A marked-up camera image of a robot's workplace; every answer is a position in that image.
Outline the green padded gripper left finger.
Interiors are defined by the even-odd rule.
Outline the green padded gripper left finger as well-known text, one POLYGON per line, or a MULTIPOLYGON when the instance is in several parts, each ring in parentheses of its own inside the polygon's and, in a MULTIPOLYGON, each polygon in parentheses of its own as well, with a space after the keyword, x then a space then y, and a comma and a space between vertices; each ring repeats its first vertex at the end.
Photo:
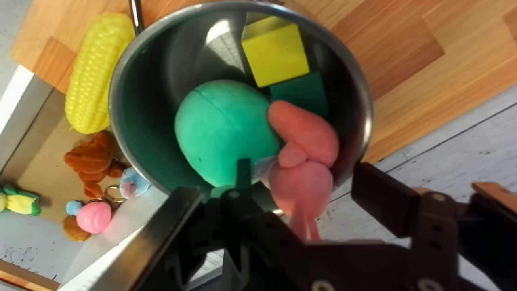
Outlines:
POLYGON ((201 200, 199 187, 178 187, 172 192, 91 291, 185 291, 175 242, 201 200))

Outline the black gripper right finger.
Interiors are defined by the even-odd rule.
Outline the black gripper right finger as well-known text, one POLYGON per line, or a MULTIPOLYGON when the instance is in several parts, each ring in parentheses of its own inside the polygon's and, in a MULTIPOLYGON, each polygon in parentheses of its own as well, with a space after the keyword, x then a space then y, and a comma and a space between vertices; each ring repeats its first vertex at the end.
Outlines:
POLYGON ((398 237, 414 234, 421 195, 372 163, 358 163, 353 198, 398 237))

